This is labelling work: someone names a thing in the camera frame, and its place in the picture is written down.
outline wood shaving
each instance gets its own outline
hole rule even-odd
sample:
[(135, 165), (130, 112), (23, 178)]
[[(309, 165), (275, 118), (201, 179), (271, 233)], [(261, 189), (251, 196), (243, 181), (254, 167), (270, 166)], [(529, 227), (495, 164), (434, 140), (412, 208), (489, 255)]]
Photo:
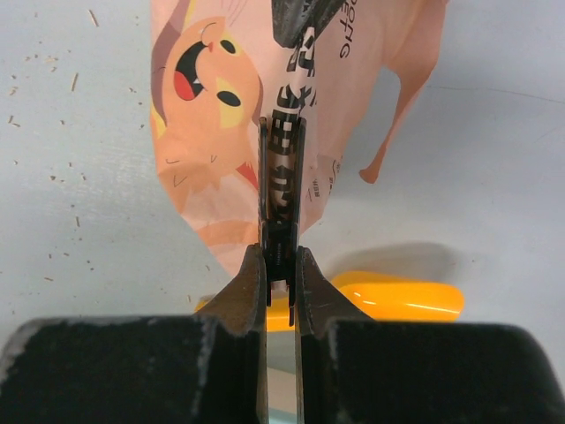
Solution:
[(95, 17), (94, 12), (88, 9), (88, 13), (90, 13), (90, 19), (92, 20), (94, 26), (99, 27), (100, 25), (98, 25), (98, 19)]
[(14, 116), (13, 116), (13, 115), (10, 115), (10, 117), (8, 118), (8, 124), (10, 124), (10, 125), (12, 125), (12, 126), (16, 126), (16, 127), (18, 127), (18, 128), (21, 127), (20, 124), (16, 124), (16, 123), (14, 122)]
[(72, 84), (71, 84), (71, 91), (74, 91), (74, 89), (77, 87), (77, 80), (79, 79), (79, 73), (75, 73), (74, 74), (74, 78), (72, 79)]

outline cat's eye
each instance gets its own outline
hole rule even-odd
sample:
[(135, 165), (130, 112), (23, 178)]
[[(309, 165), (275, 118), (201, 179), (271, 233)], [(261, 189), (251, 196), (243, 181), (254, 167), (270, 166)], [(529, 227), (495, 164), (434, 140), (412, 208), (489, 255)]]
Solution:
[(221, 91), (217, 94), (220, 102), (226, 103), (228, 106), (237, 107), (241, 104), (239, 97), (231, 93), (230, 91)]
[(234, 46), (232, 42), (229, 42), (228, 40), (221, 40), (220, 44), (228, 53), (233, 55), (236, 52), (236, 46)]

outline cartoon cat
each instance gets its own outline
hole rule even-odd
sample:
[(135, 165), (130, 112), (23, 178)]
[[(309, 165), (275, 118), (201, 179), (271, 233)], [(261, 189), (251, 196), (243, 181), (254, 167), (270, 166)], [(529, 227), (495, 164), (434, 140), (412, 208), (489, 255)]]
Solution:
[[(157, 173), (177, 211), (185, 212), (191, 196), (220, 190), (225, 178), (257, 190), (257, 147), (248, 134), (259, 120), (262, 85), (226, 19), (203, 19), (182, 31), (170, 22), (160, 38), (152, 76), (154, 151)], [(257, 224), (226, 216), (197, 232), (209, 246), (241, 242), (242, 233), (252, 243)]]

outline gray floor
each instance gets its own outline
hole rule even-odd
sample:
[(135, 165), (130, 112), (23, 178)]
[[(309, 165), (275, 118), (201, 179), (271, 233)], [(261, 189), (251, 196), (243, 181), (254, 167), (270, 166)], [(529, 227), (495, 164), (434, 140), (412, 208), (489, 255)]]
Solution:
[[(530, 330), (562, 381), (564, 12), (561, 0), (450, 2), (440, 63), (379, 182), (357, 172), (394, 110), (386, 72), (302, 240), (329, 276), (456, 285), (463, 320)], [(183, 314), (220, 290), (227, 277), (154, 174), (147, 2), (3, 0), (0, 34), (0, 344), (35, 316)], [(271, 342), (270, 363), (291, 370), (291, 335)]]

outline plastic bag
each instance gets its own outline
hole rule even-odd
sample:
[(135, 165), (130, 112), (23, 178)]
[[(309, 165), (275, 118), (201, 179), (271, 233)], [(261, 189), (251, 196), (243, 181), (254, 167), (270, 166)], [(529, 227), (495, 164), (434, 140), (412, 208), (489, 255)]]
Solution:
[(157, 174), (178, 213), (232, 275), (245, 247), (258, 241), (259, 117), (269, 117), (278, 133), (281, 162), (271, 167), (280, 171), (274, 189), (281, 210), (285, 156), (292, 154), (287, 137), (298, 115), (307, 119), (304, 232), (322, 216), (380, 68), (395, 72), (401, 89), (388, 135), (360, 171), (370, 183), (437, 63), (447, 0), (331, 3), (152, 0)]

